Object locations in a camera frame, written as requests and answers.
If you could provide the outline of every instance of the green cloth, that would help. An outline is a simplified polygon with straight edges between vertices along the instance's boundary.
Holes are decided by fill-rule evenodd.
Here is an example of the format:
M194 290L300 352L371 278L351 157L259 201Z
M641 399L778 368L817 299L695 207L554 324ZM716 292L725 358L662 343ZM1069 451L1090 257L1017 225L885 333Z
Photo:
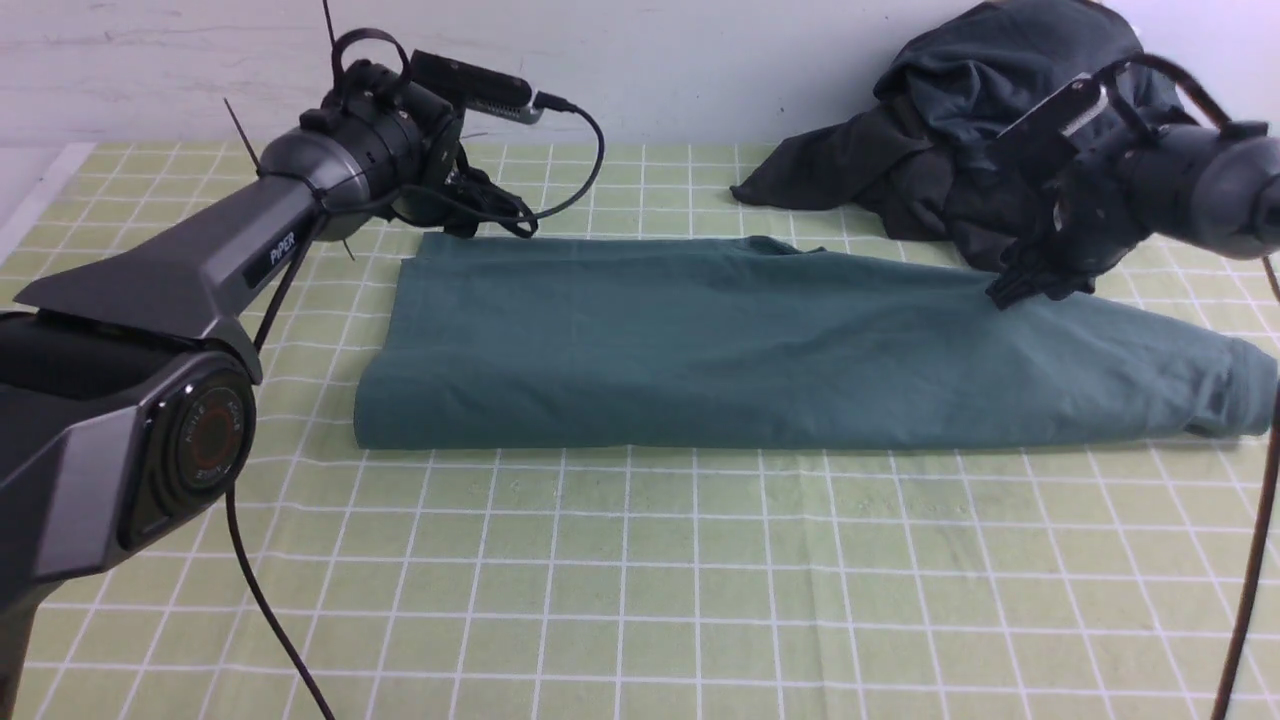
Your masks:
M1262 434L1276 361L1098 297L778 241L428 233L356 395L369 450L1014 448Z

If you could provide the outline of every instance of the fabric fold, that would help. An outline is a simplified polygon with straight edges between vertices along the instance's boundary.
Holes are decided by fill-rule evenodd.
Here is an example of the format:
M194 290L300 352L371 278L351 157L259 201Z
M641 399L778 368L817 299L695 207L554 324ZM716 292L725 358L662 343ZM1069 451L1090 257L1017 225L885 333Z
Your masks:
M772 238L458 240L401 269L356 395L369 450L937 450L1270 427L1276 361L1091 296Z

